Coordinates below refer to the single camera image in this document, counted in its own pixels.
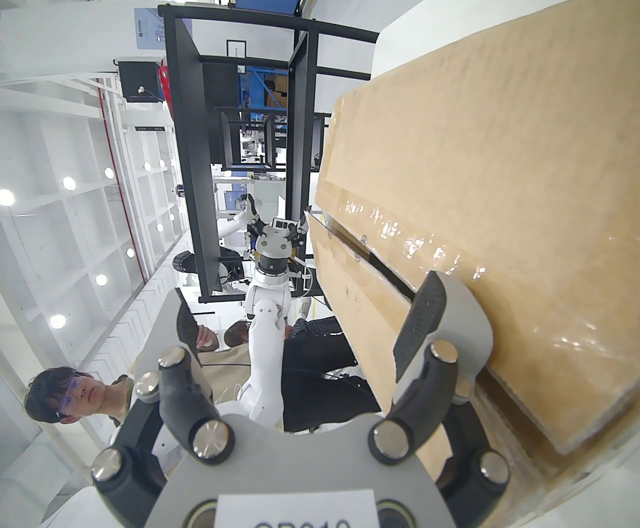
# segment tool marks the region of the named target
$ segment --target red pipe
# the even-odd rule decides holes
[[[107,135],[107,145],[109,147],[109,154],[111,155],[111,164],[113,165],[113,173],[116,176],[116,183],[118,184],[118,191],[120,192],[120,201],[122,202],[122,209],[124,210],[124,218],[127,221],[127,227],[129,228],[129,234],[131,235],[131,243],[133,244],[133,250],[136,252],[136,260],[138,261],[138,267],[140,268],[140,276],[142,277],[142,283],[146,284],[147,279],[142,271],[142,262],[140,262],[140,256],[138,255],[138,247],[136,246],[136,239],[133,236],[131,229],[131,222],[129,221],[129,213],[127,212],[127,206],[124,204],[124,195],[122,194],[122,186],[120,185],[120,177],[118,176],[118,169],[116,168],[116,160],[113,155],[113,147],[111,146],[111,138],[109,136],[109,127],[107,125],[107,118],[104,114],[104,105],[102,103],[102,90],[98,88],[98,99],[100,100],[100,110],[102,111],[102,124],[104,124],[104,133]]]

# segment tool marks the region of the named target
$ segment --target sign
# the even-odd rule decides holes
[[[138,49],[164,49],[164,20],[155,8],[135,8],[136,45]],[[182,19],[193,37],[191,19]]]
[[[164,132],[164,127],[136,127],[137,132]]]
[[[246,58],[246,40],[227,40],[227,57]],[[238,73],[246,72],[246,66],[238,65]]]
[[[375,528],[373,490],[220,495],[214,528]]]

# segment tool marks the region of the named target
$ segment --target plaid shirt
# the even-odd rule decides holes
[[[298,319],[291,330],[291,338],[295,337],[318,337],[322,335],[331,335],[342,333],[342,328],[338,320],[331,316],[324,319]]]

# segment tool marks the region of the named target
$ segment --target black metal shelf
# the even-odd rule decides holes
[[[287,218],[298,220],[304,214],[304,209],[309,203],[309,179],[313,162],[311,157],[314,141],[316,76],[329,75],[363,81],[370,78],[370,75],[364,72],[319,67],[317,65],[319,35],[337,36],[374,44],[378,39],[378,33],[297,16],[235,8],[166,4],[158,6],[158,12],[164,19],[175,135],[182,170],[184,198],[191,226],[193,251],[200,279],[201,297],[199,301],[208,303],[238,300],[238,295],[213,294],[214,291],[222,291],[222,287],[218,274],[220,246],[211,179],[209,134],[219,134],[219,130],[217,130],[219,125],[218,123],[212,124],[207,115],[203,64],[269,67],[288,71],[285,214]],[[201,55],[187,31],[183,19],[216,20],[291,29],[294,52],[289,61],[256,57],[236,58]],[[274,111],[273,113],[285,113],[285,111]],[[318,127],[317,116],[316,114],[316,127]],[[301,260],[305,260],[307,252],[304,246],[299,248],[298,255]],[[302,280],[296,281],[296,290],[292,293],[294,297],[303,294],[322,294],[315,279],[316,288],[309,292],[304,291],[302,283]]]

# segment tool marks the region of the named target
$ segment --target cardboard box on shelf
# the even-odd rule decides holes
[[[282,106],[283,108],[287,107],[287,97],[285,95],[282,95],[279,92],[273,92],[273,96],[275,97],[272,98],[270,95],[267,94],[267,106],[275,106],[277,107],[278,105],[276,104],[276,101],[278,103],[280,103],[280,106]]]
[[[276,92],[287,93],[289,88],[289,78],[286,75],[276,75]]]
[[[318,279],[383,406],[408,304],[368,253],[471,289],[482,386],[546,489],[637,422],[639,26],[636,0],[570,0],[468,36],[339,99],[324,149]]]

